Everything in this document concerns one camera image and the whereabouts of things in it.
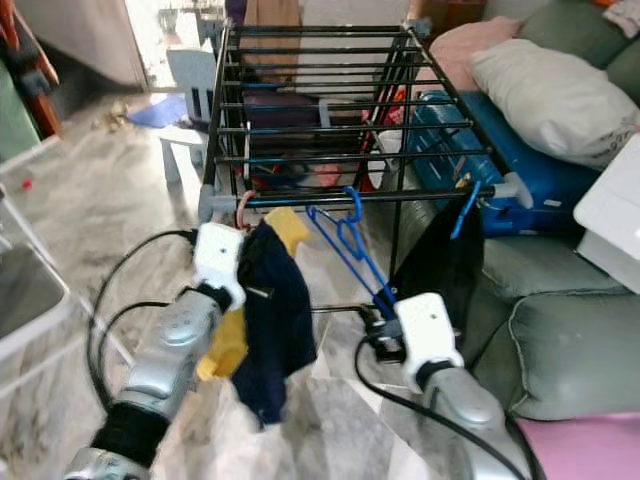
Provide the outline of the blue clothes hanger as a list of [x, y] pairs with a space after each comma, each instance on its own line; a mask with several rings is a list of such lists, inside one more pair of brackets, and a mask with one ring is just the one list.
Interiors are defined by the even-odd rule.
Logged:
[[468, 196], [466, 200], [463, 201], [462, 207], [460, 211], [458, 211], [457, 219], [454, 221], [453, 229], [451, 232], [452, 241], [456, 241], [456, 239], [460, 238], [460, 234], [462, 232], [463, 227], [465, 227], [466, 218], [472, 207], [474, 207], [477, 197], [479, 197], [480, 189], [483, 188], [483, 184], [479, 182], [479, 180], [475, 180], [475, 182], [471, 182], [470, 191], [468, 191]]
[[396, 296], [388, 289], [388, 279], [371, 256], [367, 247], [362, 223], [364, 223], [364, 204], [361, 193], [356, 188], [346, 187], [343, 192], [351, 201], [351, 210], [344, 216], [335, 216], [315, 205], [307, 206], [305, 215], [325, 242], [337, 253], [339, 260], [346, 265], [356, 282], [370, 294], [372, 302], [384, 303], [393, 307]]

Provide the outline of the navy blue shirt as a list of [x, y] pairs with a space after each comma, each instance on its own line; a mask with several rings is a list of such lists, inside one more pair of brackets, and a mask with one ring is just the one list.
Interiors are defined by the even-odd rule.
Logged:
[[248, 234], [237, 278], [246, 292], [248, 349], [232, 383], [239, 402], [266, 428], [283, 419], [288, 376], [316, 358], [310, 292], [282, 238], [266, 223]]

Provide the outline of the yellow shirt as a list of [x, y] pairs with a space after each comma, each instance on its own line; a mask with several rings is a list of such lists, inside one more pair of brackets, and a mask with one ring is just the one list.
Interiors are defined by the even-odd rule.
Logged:
[[[275, 207], [264, 218], [265, 224], [274, 229], [285, 246], [288, 255], [296, 256], [298, 244], [310, 237], [310, 229], [300, 216], [288, 207]], [[214, 332], [210, 351], [198, 362], [196, 375], [201, 381], [230, 378], [248, 353], [246, 329], [242, 310], [225, 314]]]

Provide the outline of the pink clothes hanger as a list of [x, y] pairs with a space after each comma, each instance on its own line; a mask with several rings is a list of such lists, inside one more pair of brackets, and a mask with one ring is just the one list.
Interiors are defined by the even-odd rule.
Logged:
[[244, 211], [246, 211], [247, 209], [248, 201], [250, 201], [251, 198], [255, 195], [255, 189], [248, 189], [248, 191], [244, 192], [243, 195], [239, 197], [236, 205], [236, 211], [234, 211], [234, 221], [236, 221], [234, 225], [236, 225], [236, 228], [241, 230], [251, 229], [251, 225], [248, 224], [246, 220], [244, 220]]

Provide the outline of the black metal drying rack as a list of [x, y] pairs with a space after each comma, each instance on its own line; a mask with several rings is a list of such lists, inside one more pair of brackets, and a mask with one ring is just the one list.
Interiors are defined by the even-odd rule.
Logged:
[[[207, 165], [197, 202], [197, 219], [210, 221], [236, 209], [248, 189], [256, 195], [251, 209], [307, 207], [334, 212], [351, 210], [343, 188], [356, 188], [362, 204], [387, 204], [392, 209], [390, 260], [401, 259], [404, 207], [430, 204], [443, 209], [453, 198], [466, 198], [471, 184], [440, 189], [420, 186], [412, 169], [415, 155], [407, 148], [413, 129], [411, 111], [424, 104], [422, 93], [442, 90], [447, 100], [471, 115], [458, 91], [428, 51], [425, 38], [412, 26], [236, 26], [220, 23], [209, 46], [218, 55], [215, 73], [215, 120], [210, 123]], [[365, 122], [370, 108], [375, 119], [393, 106], [398, 87], [410, 87], [399, 105], [402, 125]], [[314, 97], [320, 125], [316, 127], [252, 128], [244, 115], [244, 92], [271, 90]], [[378, 131], [403, 131], [398, 154], [375, 154]], [[502, 183], [483, 186], [479, 200], [518, 198], [529, 209], [529, 188], [490, 148], [484, 154], [504, 174]], [[389, 160], [380, 189], [370, 189], [369, 164]]]

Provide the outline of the red and white bag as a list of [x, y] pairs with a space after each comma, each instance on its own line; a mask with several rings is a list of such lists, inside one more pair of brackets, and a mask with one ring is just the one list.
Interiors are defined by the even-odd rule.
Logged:
[[[374, 111], [370, 108], [362, 115], [365, 122], [372, 122], [378, 125], [402, 125], [404, 123], [404, 109], [406, 106], [399, 105], [399, 102], [404, 102], [407, 97], [410, 96], [410, 87], [398, 87], [396, 95], [393, 97], [393, 106], [389, 108], [383, 108], [383, 113], [387, 114], [381, 120], [376, 120]], [[374, 151], [375, 154], [398, 154], [402, 150], [403, 131], [378, 131], [374, 138]], [[367, 182], [370, 184], [370, 189], [380, 189], [381, 180], [385, 170], [390, 165], [389, 160], [375, 160], [369, 164], [369, 173], [367, 173]]]

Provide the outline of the blue plastic storage box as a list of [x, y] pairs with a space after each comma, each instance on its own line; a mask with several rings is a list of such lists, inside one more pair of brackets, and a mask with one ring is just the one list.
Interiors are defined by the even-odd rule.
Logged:
[[[407, 148], [416, 156], [411, 165], [420, 186], [440, 189], [467, 186], [474, 180], [484, 186], [502, 183], [504, 174], [493, 163], [493, 156], [483, 152], [490, 148], [525, 183], [531, 206], [522, 206], [518, 198], [477, 201], [475, 209], [483, 219], [485, 236], [567, 236], [581, 229], [573, 219], [573, 209], [599, 172], [527, 145], [483, 92], [463, 91], [457, 96], [470, 109], [470, 116], [457, 106], [434, 104], [447, 99], [445, 91], [428, 91], [421, 95], [424, 104], [411, 111], [413, 129], [408, 132]], [[452, 127], [466, 119], [483, 129], [490, 141], [481, 141], [475, 129]]]

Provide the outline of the purple bag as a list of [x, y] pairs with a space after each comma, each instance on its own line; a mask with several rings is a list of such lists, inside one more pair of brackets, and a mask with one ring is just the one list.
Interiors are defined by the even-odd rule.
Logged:
[[244, 115], [252, 128], [316, 127], [320, 125], [314, 97], [271, 90], [244, 92]]

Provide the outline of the pink sofa mat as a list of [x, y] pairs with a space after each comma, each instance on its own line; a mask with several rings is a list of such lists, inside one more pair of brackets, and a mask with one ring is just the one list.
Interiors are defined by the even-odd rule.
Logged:
[[640, 480], [640, 413], [518, 425], [548, 480]]

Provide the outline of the grey folding chair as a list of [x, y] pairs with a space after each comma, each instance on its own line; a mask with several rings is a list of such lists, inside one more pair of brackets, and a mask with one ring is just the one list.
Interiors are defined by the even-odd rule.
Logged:
[[74, 310], [76, 296], [56, 261], [17, 205], [22, 188], [0, 187], [0, 360], [17, 357]]

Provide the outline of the white cabinet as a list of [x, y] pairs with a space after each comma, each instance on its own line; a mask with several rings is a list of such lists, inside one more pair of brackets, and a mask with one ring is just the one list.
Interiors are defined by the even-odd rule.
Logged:
[[577, 253], [640, 294], [640, 133], [631, 136], [573, 210]]

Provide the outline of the beige pillow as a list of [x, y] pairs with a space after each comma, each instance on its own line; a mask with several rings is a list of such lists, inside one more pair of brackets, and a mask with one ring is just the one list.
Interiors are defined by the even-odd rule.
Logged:
[[541, 154], [603, 170], [640, 127], [640, 106], [603, 70], [566, 52], [509, 38], [468, 64], [509, 127]]

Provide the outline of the pink pillow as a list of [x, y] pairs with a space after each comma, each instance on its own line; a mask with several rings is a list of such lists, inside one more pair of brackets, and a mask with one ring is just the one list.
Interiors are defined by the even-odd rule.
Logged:
[[516, 36], [521, 24], [521, 20], [502, 15], [490, 20], [463, 24], [436, 37], [431, 42], [429, 52], [443, 70], [445, 78], [458, 91], [479, 91], [470, 64], [471, 56], [511, 40]]

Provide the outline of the blue floor mat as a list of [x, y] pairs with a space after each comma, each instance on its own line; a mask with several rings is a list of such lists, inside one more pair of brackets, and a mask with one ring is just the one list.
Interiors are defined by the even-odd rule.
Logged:
[[128, 122], [155, 129], [178, 124], [187, 118], [187, 101], [183, 93], [155, 93], [143, 108], [125, 114]]

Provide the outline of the white plastic child chair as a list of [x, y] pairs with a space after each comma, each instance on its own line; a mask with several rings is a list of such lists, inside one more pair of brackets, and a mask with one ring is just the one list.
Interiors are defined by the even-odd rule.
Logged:
[[209, 164], [210, 123], [215, 120], [215, 73], [218, 55], [201, 47], [179, 47], [166, 52], [177, 92], [186, 105], [186, 124], [168, 125], [157, 134], [166, 182], [180, 179], [177, 151], [186, 151], [187, 159], [197, 174], [204, 178]]

